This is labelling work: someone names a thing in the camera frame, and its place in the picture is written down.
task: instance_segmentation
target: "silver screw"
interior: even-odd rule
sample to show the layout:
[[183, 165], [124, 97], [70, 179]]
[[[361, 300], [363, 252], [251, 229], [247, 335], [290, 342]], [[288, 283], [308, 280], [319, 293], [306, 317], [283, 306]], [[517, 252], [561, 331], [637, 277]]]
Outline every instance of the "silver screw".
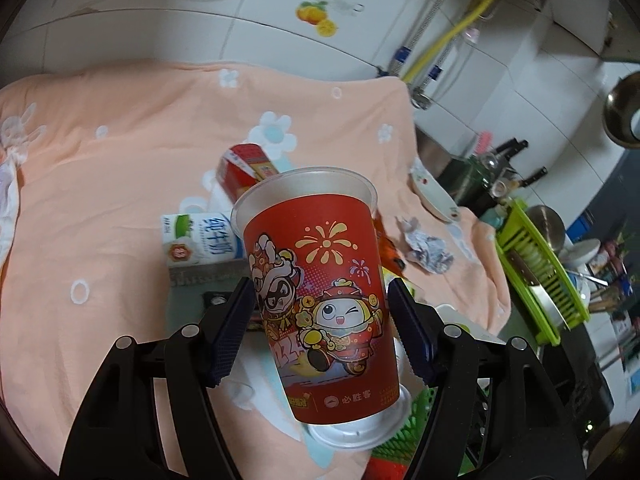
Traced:
[[462, 329], [458, 325], [447, 325], [444, 327], [444, 333], [449, 337], [460, 337], [462, 335]]
[[180, 333], [185, 336], [185, 337], [193, 337], [195, 335], [198, 335], [198, 332], [200, 331], [200, 327], [197, 325], [187, 325], [187, 326], [183, 326], [182, 330], [180, 330]]
[[116, 348], [119, 348], [120, 350], [124, 350], [125, 348], [129, 348], [132, 342], [133, 341], [128, 335], [124, 335], [117, 339]]
[[527, 348], [527, 342], [524, 341], [521, 337], [514, 337], [511, 340], [511, 346], [513, 346], [516, 350], [524, 350]]

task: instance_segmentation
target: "cup rim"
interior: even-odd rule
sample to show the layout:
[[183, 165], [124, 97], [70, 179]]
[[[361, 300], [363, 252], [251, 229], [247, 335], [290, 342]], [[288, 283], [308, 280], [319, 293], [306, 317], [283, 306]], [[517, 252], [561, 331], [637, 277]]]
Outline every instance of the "cup rim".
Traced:
[[[345, 176], [350, 176], [352, 178], [355, 178], [357, 180], [360, 181], [361, 184], [364, 184], [364, 186], [367, 187], [367, 189], [369, 189], [369, 192], [371, 193], [371, 202], [367, 204], [367, 206], [369, 207], [369, 210], [371, 211], [371, 215], [373, 216], [376, 208], [378, 206], [378, 192], [376, 191], [375, 186], [371, 183], [371, 181], [355, 172], [355, 171], [351, 171], [351, 170], [347, 170], [345, 168], [338, 168], [335, 166], [309, 166], [307, 168], [297, 168], [295, 170], [289, 170], [289, 171], [285, 171], [284, 173], [279, 173], [273, 176], [270, 176], [269, 178], [266, 178], [265, 180], [262, 180], [260, 182], [258, 182], [258, 184], [255, 184], [254, 186], [251, 186], [247, 191], [245, 191], [242, 196], [236, 201], [236, 203], [234, 204], [234, 207], [231, 211], [231, 228], [233, 229], [234, 233], [236, 234], [236, 236], [238, 236], [241, 240], [244, 239], [244, 232], [240, 232], [238, 229], [238, 210], [240, 209], [240, 207], [242, 206], [242, 204], [247, 200], [247, 198], [249, 196], [251, 196], [252, 193], [255, 193], [256, 190], [259, 189], [264, 189], [268, 186], [272, 186], [275, 182], [279, 181], [279, 180], [283, 180], [285, 178], [290, 178], [292, 176], [296, 176], [298, 174], [302, 174], [302, 173], [322, 173], [322, 172], [331, 172], [331, 173], [342, 173]], [[328, 194], [328, 193], [308, 193], [308, 194], [300, 194], [299, 197], [295, 197], [295, 198], [300, 198], [302, 196], [313, 196], [316, 194]]]

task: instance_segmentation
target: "metal bowl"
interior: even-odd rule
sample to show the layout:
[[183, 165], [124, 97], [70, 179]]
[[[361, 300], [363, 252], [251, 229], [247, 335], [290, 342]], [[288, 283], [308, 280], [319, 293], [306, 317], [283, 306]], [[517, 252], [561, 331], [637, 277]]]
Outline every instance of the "metal bowl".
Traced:
[[640, 139], [631, 128], [631, 119], [638, 110], [640, 72], [625, 77], [607, 96], [602, 123], [609, 139], [623, 148], [640, 148]]
[[560, 215], [546, 205], [536, 205], [527, 209], [527, 216], [551, 250], [559, 253], [564, 247], [564, 223]]

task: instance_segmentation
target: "gold firework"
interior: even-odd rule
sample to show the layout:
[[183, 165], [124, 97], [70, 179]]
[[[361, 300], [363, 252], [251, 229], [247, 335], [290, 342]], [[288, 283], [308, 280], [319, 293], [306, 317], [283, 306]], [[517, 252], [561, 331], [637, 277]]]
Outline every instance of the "gold firework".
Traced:
[[[302, 248], [306, 245], [315, 244], [318, 245], [314, 248], [307, 256], [306, 262], [308, 264], [313, 263], [313, 260], [318, 256], [320, 250], [324, 250], [322, 256], [320, 256], [320, 263], [325, 264], [329, 261], [330, 255], [334, 256], [335, 263], [341, 265], [344, 262], [342, 257], [342, 253], [333, 248], [335, 245], [340, 245], [343, 247], [351, 247], [354, 250], [358, 249], [356, 244], [352, 244], [346, 238], [338, 238], [334, 240], [334, 237], [340, 233], [343, 233], [347, 230], [347, 225], [342, 222], [334, 222], [331, 224], [331, 227], [328, 227], [328, 235], [326, 234], [324, 227], [317, 225], [316, 231], [318, 231], [319, 237], [305, 235], [302, 240], [298, 240], [296, 242], [297, 248]], [[310, 227], [305, 227], [305, 231], [308, 233], [311, 231]]]

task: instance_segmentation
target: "pink blanket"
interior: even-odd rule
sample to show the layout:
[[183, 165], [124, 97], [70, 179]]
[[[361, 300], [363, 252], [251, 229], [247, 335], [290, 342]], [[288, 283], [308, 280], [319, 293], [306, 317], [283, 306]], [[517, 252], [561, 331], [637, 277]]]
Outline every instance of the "pink blanket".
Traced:
[[[455, 257], [441, 276], [408, 267], [424, 300], [450, 303], [493, 333], [509, 316], [492, 229], [466, 210], [447, 227], [407, 186], [414, 125], [406, 87], [395, 78], [330, 83], [243, 65], [108, 66], [3, 89], [0, 124], [20, 181], [15, 236], [9, 228], [0, 233], [0, 247], [14, 243], [1, 291], [2, 388], [21, 431], [54, 470], [115, 339], [166, 335], [159, 216], [206, 210], [219, 191], [212, 179], [218, 159], [238, 142], [261, 144], [281, 171], [327, 165], [364, 174], [400, 248], [396, 218], [417, 217]], [[246, 342], [242, 351], [256, 356], [258, 347]], [[312, 449], [292, 419], [286, 430], [268, 422], [270, 410], [290, 417], [286, 408], [241, 405], [225, 393], [231, 390], [211, 397], [246, 480], [362, 474], [366, 453]], [[168, 461], [180, 469], [166, 398], [159, 402]]]

